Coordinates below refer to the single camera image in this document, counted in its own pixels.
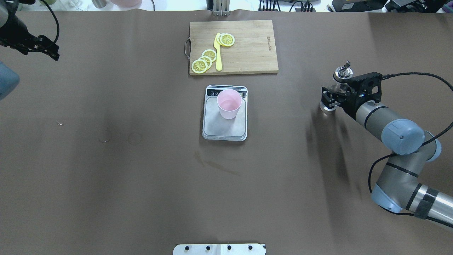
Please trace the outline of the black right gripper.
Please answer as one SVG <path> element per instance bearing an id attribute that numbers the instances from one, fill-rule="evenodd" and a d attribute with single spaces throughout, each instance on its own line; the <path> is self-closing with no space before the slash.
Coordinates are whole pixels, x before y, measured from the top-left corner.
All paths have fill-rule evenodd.
<path id="1" fill-rule="evenodd" d="M 382 74 L 371 72 L 349 79 L 346 83 L 346 92 L 322 87 L 321 108 L 337 108 L 340 106 L 347 115 L 355 119 L 358 109 L 364 103 L 368 101 L 381 102 L 382 79 Z"/>

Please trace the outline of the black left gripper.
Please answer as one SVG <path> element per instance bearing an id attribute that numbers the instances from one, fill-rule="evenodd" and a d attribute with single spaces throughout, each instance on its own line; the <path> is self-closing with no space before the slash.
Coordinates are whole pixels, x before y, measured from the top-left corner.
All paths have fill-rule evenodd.
<path id="1" fill-rule="evenodd" d="M 57 32 L 54 40 L 45 35 L 34 36 L 29 33 L 27 26 L 18 17 L 9 18 L 0 29 L 1 46 L 18 50 L 23 55 L 28 53 L 43 53 L 51 59 L 59 60 L 59 22 L 56 20 Z"/>

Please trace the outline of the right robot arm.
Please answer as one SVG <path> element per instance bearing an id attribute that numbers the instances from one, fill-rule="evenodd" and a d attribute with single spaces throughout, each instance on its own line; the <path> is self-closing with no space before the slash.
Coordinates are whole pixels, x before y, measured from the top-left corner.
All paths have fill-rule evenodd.
<path id="1" fill-rule="evenodd" d="M 433 135 L 382 103 L 382 81 L 405 75 L 409 73 L 371 72 L 354 77 L 350 68 L 338 68 L 333 86 L 322 87 L 320 108 L 327 113 L 342 108 L 391 150 L 390 155 L 376 160 L 386 160 L 386 164 L 373 187 L 368 179 L 372 200 L 380 208 L 452 228 L 452 196 L 418 182 L 424 165 L 441 154 L 439 137 L 452 124 Z"/>

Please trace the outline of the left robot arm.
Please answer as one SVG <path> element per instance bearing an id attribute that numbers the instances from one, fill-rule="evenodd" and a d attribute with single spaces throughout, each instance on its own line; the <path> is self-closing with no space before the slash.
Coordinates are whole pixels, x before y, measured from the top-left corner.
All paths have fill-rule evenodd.
<path id="1" fill-rule="evenodd" d="M 56 35 L 50 39 L 45 35 L 35 36 L 31 34 L 26 24 L 16 15 L 19 5 L 33 5 L 35 0 L 2 0 L 0 3 L 1 23 L 0 42 L 1 48 L 16 50 L 24 56 L 29 53 L 43 53 L 57 61 L 60 58 L 59 46 L 57 45 L 60 35 L 60 24 L 55 12 L 48 0 L 41 0 L 52 15 L 56 24 Z M 1 56 L 0 75 L 0 99 L 7 97 L 20 83 L 20 77 L 5 63 L 5 57 Z"/>

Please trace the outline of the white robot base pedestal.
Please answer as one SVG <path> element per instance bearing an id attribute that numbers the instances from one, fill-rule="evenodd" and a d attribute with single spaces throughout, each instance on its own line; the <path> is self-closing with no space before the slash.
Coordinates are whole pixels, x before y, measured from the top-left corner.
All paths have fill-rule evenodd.
<path id="1" fill-rule="evenodd" d="M 180 244 L 173 249 L 173 255 L 266 255 L 265 244 Z"/>

